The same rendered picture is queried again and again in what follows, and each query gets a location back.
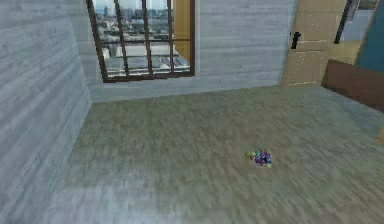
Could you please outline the brown framed window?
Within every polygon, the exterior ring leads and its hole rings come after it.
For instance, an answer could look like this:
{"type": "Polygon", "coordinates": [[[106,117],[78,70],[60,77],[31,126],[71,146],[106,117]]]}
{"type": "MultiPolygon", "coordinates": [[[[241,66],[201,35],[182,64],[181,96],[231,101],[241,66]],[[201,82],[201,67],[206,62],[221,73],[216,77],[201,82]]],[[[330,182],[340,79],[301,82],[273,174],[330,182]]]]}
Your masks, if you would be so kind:
{"type": "Polygon", "coordinates": [[[105,83],[195,75],[196,0],[85,0],[105,83]]]}

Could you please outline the tan wooden room door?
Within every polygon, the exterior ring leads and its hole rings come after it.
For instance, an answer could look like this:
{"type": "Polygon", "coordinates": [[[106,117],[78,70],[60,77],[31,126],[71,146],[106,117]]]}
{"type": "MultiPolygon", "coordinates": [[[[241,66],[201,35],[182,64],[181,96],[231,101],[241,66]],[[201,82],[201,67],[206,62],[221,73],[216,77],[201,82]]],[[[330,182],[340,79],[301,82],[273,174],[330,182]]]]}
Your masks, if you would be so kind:
{"type": "Polygon", "coordinates": [[[346,0],[298,0],[290,31],[282,86],[315,84],[322,80],[346,0]],[[297,49],[291,49],[294,32],[297,49]]]}

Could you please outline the dark brown wooden furniture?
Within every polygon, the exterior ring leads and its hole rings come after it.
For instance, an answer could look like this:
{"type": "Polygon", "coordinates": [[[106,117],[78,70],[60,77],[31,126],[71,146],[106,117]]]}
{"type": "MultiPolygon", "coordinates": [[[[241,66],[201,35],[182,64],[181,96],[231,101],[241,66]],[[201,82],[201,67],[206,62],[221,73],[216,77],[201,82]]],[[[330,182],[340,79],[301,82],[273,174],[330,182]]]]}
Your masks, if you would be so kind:
{"type": "Polygon", "coordinates": [[[321,86],[384,113],[384,73],[329,59],[321,86]]]}

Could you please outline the teal panel with brown edge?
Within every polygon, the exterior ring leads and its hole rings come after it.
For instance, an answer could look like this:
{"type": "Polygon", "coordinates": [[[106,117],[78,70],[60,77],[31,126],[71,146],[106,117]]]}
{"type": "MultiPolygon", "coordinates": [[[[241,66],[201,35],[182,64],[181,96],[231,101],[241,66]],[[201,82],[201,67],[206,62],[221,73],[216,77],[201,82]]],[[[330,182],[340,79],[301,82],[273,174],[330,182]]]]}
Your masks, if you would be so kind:
{"type": "Polygon", "coordinates": [[[378,0],[355,65],[384,74],[384,0],[378,0]]]}

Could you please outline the black framed window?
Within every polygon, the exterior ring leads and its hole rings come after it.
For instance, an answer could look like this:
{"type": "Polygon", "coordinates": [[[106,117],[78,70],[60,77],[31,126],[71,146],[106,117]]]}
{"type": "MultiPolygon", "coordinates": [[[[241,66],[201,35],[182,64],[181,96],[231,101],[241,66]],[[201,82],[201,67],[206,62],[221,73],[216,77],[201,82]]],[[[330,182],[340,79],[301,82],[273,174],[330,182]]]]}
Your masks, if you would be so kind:
{"type": "Polygon", "coordinates": [[[346,0],[334,43],[361,41],[379,1],[346,0]]]}

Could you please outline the multicoloured bead cluster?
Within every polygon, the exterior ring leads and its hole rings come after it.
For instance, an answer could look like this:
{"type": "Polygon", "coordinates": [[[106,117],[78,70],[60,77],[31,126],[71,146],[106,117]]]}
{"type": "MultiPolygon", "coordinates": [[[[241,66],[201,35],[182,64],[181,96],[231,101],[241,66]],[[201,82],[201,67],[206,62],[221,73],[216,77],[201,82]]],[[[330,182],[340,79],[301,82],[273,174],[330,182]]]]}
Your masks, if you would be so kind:
{"type": "Polygon", "coordinates": [[[245,157],[249,160],[254,161],[256,164],[259,164],[262,167],[270,168],[272,166],[271,153],[268,152],[266,149],[247,152],[245,154],[245,157]]]}

